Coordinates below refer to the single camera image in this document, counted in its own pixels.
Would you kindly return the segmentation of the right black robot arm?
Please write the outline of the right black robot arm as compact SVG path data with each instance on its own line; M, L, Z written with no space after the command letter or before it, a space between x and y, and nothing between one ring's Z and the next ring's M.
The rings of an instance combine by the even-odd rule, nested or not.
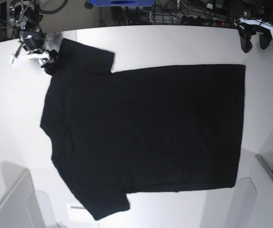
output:
M46 48L46 34L40 27L43 16L36 7L36 1L13 0L9 7L9 22L18 33L20 46L10 56L9 62L16 66L24 60L35 60L40 67L47 67L57 58L55 50Z

